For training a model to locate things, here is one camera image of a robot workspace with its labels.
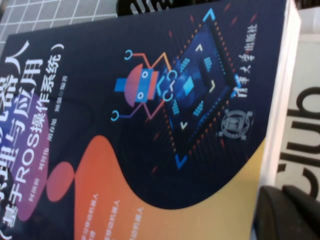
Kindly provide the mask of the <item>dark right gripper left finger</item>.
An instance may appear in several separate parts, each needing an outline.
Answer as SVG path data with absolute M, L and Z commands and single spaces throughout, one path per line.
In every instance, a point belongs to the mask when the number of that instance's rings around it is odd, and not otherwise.
M 256 238 L 258 240 L 318 240 L 320 231 L 313 231 L 294 203 L 278 189 L 263 186 L 259 190 L 256 208 Z

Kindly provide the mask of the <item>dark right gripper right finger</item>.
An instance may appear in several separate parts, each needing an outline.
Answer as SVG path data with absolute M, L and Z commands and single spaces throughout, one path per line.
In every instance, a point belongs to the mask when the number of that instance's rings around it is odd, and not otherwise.
M 320 231 L 320 202 L 293 185 L 285 185 L 284 193 L 293 202 L 297 211 L 314 231 Z

